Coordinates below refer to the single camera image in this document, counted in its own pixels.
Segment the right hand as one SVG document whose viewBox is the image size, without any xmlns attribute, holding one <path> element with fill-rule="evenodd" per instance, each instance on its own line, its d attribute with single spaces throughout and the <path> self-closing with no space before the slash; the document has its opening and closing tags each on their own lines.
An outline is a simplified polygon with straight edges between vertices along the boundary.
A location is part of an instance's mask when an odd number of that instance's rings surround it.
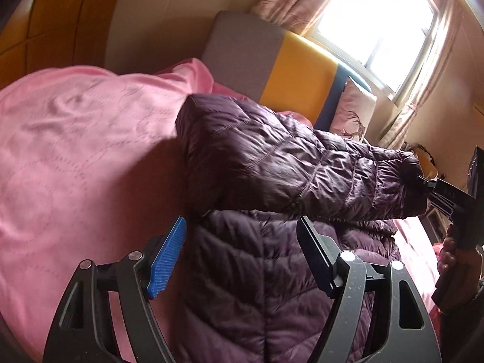
<svg viewBox="0 0 484 363">
<path fill-rule="evenodd" d="M 440 275 L 448 273 L 457 266 L 463 269 L 463 278 L 471 283 L 478 283 L 482 272 L 482 255 L 473 249 L 458 248 L 458 230 L 451 224 L 439 252 L 437 269 Z"/>
</svg>

